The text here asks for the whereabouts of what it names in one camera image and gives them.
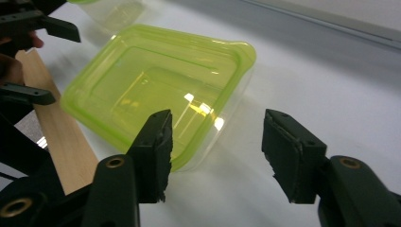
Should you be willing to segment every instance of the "plastic container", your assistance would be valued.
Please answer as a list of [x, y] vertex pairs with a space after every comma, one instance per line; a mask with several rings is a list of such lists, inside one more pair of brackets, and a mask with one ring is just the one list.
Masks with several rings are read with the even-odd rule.
[[90, 17], [110, 32], [132, 25], [142, 13], [141, 0], [67, 0], [77, 4]]
[[62, 107], [121, 152], [148, 117], [173, 114], [172, 170], [198, 165], [241, 97], [246, 43], [136, 25], [119, 32], [64, 92]]

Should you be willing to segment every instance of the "screw hole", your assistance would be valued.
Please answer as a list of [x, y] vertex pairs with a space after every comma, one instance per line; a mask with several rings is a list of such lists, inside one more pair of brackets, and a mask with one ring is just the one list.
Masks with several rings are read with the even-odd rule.
[[341, 158], [340, 162], [349, 168], [360, 168], [360, 163], [356, 160], [350, 159], [350, 158]]
[[0, 217], [12, 218], [25, 212], [27, 208], [32, 205], [32, 199], [21, 198], [15, 201], [11, 201], [5, 205], [0, 211]]
[[113, 158], [109, 162], [106, 163], [106, 167], [115, 168], [124, 165], [124, 159], [122, 158]]

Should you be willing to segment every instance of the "translucent lime container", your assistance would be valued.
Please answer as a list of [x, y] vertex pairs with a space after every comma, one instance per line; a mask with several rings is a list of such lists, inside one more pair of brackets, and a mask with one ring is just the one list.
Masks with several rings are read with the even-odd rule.
[[227, 123], [255, 58], [246, 43], [131, 26], [80, 72], [61, 106], [124, 153], [151, 114], [170, 109], [172, 170], [188, 169]]

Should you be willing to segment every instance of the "hand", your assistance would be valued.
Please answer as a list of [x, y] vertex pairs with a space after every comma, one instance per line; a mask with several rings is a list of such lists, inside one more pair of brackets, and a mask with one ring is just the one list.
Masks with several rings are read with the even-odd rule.
[[0, 54], [0, 64], [2, 64], [4, 70], [4, 72], [0, 72], [0, 85], [6, 82], [24, 84], [23, 65], [19, 61]]
[[[30, 36], [30, 38], [32, 38], [33, 47], [41, 48], [42, 46], [44, 46], [44, 42], [41, 39], [39, 39], [39, 37], [36, 35], [36, 31], [31, 31], [28, 33], [28, 35]], [[10, 37], [1, 38], [0, 44], [5, 44], [10, 41], [11, 41]]]
[[[34, 47], [40, 48], [44, 46], [44, 42], [36, 36], [36, 32], [32, 31], [28, 33], [32, 38], [32, 43]], [[0, 39], [0, 44], [5, 44], [11, 41], [11, 38]], [[0, 54], [0, 64], [2, 64], [3, 72], [0, 72], [0, 85], [6, 82], [24, 84], [24, 73], [23, 65], [6, 55]]]

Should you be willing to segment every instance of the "wooden plank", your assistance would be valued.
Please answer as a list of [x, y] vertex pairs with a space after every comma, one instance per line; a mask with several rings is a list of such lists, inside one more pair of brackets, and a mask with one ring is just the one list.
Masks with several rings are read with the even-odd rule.
[[20, 51], [17, 59], [24, 66], [26, 86], [48, 90], [57, 100], [34, 108], [64, 192], [74, 192], [92, 182], [98, 160], [76, 120], [61, 109], [60, 92], [38, 52]]

